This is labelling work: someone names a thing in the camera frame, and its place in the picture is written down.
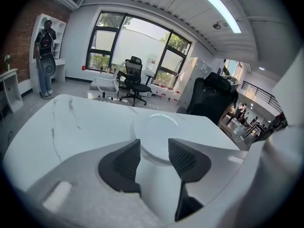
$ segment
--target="fluorescent light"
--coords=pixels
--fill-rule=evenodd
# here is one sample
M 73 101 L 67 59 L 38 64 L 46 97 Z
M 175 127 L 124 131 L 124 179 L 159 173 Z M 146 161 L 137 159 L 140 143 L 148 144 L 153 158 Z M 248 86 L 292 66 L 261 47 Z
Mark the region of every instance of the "fluorescent light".
M 221 13 L 221 15 L 225 18 L 225 20 L 230 25 L 234 33 L 241 33 L 241 30 L 238 27 L 237 22 L 235 21 L 229 10 L 226 8 L 226 6 L 221 2 L 221 0 L 208 0 L 208 1 Z

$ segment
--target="white plate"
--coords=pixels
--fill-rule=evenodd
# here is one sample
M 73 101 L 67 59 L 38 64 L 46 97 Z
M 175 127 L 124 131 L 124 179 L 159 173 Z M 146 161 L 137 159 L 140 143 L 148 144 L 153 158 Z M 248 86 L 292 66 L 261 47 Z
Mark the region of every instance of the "white plate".
M 178 119 L 166 114 L 139 116 L 134 121 L 134 132 L 142 147 L 150 154 L 169 161 L 168 139 L 178 138 L 181 128 Z

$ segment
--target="railing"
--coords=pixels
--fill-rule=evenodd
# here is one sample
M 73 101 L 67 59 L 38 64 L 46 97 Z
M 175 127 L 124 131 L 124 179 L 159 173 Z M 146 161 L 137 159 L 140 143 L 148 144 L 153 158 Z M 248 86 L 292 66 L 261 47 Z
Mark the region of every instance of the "railing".
M 259 97 L 263 101 L 267 102 L 267 104 L 271 105 L 279 112 L 282 111 L 276 98 L 273 95 L 266 92 L 265 90 L 262 90 L 261 88 L 256 87 L 255 85 L 252 85 L 251 83 L 248 83 L 246 81 L 243 82 L 242 89 L 253 93 L 256 97 Z

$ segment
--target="balcony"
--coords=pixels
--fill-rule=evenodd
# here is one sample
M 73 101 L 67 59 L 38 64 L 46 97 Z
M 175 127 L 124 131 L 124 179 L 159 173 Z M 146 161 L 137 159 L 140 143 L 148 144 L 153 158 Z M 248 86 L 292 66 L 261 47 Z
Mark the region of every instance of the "balcony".
M 282 112 L 279 103 L 272 94 L 247 81 L 243 82 L 238 92 L 265 108 L 273 116 L 279 115 Z

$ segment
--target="black shirt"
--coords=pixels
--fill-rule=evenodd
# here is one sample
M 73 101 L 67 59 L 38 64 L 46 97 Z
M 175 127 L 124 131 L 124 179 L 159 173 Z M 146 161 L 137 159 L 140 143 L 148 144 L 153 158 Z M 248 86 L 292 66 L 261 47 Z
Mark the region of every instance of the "black shirt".
M 51 37 L 52 37 L 53 40 L 56 40 L 56 32 L 55 32 L 52 28 L 50 28 L 50 29 L 48 29 L 48 30 L 43 29 L 42 31 L 40 31 L 40 32 L 38 33 L 37 37 L 36 37 L 35 42 L 38 42 L 38 43 L 39 43 L 39 41 L 40 41 L 40 39 L 41 39 L 41 36 L 42 36 L 42 33 L 45 33 L 46 31 L 49 32 L 49 34 L 51 35 Z

